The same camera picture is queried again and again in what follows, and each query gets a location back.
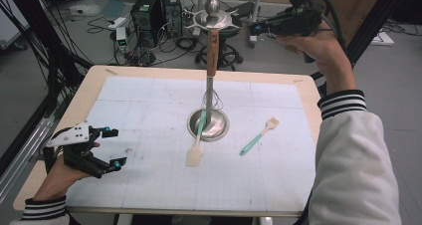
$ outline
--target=metal bowl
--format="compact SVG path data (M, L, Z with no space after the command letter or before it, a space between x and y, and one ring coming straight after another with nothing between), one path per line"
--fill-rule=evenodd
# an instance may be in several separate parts
M211 119L206 121L202 129L202 141L216 141L224 137L229 130L229 119L227 116L217 110L210 110ZM198 132L199 119L201 118L201 109L194 111L187 120L187 129L193 137L196 137Z

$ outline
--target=white jacket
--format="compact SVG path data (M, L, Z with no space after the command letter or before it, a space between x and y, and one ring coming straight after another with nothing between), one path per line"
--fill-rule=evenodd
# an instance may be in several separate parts
M397 181L384 142L382 122L366 111L363 93L339 92L321 99L318 105L323 122L316 146L310 224L401 224ZM54 209L47 201L47 211L56 215L49 216L46 210L44 215L38 215L28 201L31 200L27 200L23 219L35 220L14 221L11 225L69 222L64 208ZM58 211L63 212L62 216L57 217Z

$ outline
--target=striped cuff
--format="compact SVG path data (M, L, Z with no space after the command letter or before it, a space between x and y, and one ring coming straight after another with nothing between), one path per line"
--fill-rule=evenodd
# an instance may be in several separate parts
M66 196L48 201L25 200L22 220L48 220L65 216Z
M366 111L363 91L347 90L330 94L319 100L322 119L335 116L338 113L350 111Z

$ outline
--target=wooden handle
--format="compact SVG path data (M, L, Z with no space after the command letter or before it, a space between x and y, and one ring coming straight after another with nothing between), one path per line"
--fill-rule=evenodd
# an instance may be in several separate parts
M218 30L208 32L207 76L214 77L217 72L219 35Z

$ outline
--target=computer tower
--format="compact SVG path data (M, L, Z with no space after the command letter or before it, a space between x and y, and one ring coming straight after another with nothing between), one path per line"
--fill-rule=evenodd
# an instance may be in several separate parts
M137 0L130 15L133 25L140 32L140 45L156 47L158 30L164 25L161 0Z
M179 38L183 36L182 6L180 0L162 0L167 37Z

